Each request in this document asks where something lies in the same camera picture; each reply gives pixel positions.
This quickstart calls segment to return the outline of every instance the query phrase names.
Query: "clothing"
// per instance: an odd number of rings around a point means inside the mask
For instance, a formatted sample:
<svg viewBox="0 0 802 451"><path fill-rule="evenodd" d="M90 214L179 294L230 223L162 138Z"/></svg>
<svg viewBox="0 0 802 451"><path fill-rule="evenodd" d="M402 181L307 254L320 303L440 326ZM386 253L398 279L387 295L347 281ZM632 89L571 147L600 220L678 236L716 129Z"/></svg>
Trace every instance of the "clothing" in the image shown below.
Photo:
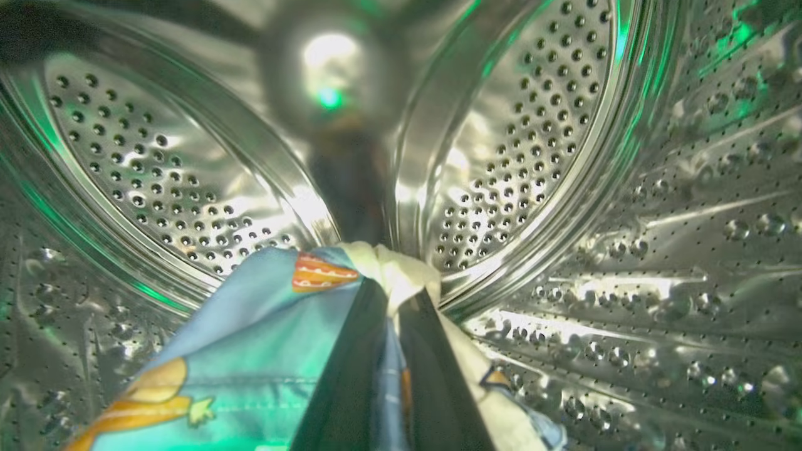
<svg viewBox="0 0 802 451"><path fill-rule="evenodd" d="M381 246L352 243L300 253L270 248L247 258L67 450L286 449L365 277L389 299L370 388L372 448L409 449L414 406L395 312L422 289L436 304L439 274ZM519 404L503 375L488 376L492 362L440 320L493 444L500 451L561 448L565 430Z"/></svg>

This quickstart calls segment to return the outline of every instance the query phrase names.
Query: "embossed metal pattern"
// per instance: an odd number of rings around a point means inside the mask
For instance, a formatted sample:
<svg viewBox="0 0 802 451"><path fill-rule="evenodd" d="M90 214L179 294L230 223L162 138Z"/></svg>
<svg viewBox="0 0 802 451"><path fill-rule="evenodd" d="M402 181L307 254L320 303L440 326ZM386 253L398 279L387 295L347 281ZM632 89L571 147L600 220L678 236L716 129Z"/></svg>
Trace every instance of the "embossed metal pattern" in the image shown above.
<svg viewBox="0 0 802 451"><path fill-rule="evenodd" d="M15 3L0 447L58 448L248 253L341 238L442 270L571 449L802 446L797 0Z"/></svg>

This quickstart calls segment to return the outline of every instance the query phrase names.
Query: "cartoon print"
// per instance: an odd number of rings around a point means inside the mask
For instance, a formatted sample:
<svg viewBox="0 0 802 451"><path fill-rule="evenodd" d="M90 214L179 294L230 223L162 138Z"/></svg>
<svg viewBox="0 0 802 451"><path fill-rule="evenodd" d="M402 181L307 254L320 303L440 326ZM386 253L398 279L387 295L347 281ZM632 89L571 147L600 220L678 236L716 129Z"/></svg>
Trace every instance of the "cartoon print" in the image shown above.
<svg viewBox="0 0 802 451"><path fill-rule="evenodd" d="M310 293L325 291L354 282L359 273L332 265L320 257L301 252L295 261L293 272L293 291Z"/></svg>
<svg viewBox="0 0 802 451"><path fill-rule="evenodd" d="M66 451L90 451L100 434L147 428L182 417L187 418L191 428L212 420L213 397L195 401L178 395L186 380L187 363L183 358L145 372Z"/></svg>

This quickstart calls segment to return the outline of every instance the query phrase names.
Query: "green light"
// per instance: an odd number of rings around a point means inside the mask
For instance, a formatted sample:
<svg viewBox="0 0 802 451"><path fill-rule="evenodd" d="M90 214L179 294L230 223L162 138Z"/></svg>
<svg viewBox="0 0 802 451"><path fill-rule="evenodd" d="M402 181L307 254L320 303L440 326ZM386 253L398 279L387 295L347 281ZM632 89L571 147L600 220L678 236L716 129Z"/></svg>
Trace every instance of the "green light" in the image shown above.
<svg viewBox="0 0 802 451"><path fill-rule="evenodd" d="M326 109L334 110L342 106L342 94L330 87L321 89L318 92L318 99Z"/></svg>

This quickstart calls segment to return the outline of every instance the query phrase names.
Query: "white fabric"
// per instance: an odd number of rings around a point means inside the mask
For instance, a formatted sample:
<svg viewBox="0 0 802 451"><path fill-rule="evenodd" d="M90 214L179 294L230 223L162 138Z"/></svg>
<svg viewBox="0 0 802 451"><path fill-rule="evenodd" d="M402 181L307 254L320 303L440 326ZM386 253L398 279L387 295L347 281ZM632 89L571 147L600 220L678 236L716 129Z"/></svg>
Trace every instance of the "white fabric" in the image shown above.
<svg viewBox="0 0 802 451"><path fill-rule="evenodd" d="M384 288L389 299L388 316L395 317L401 304L424 287L435 307L439 304L440 273L435 268L384 246L373 248L365 242L355 242L339 247L345 250L357 271ZM503 394L480 386L491 366L490 360L454 323L443 315L439 318L496 449L545 451L545 444L526 412Z"/></svg>

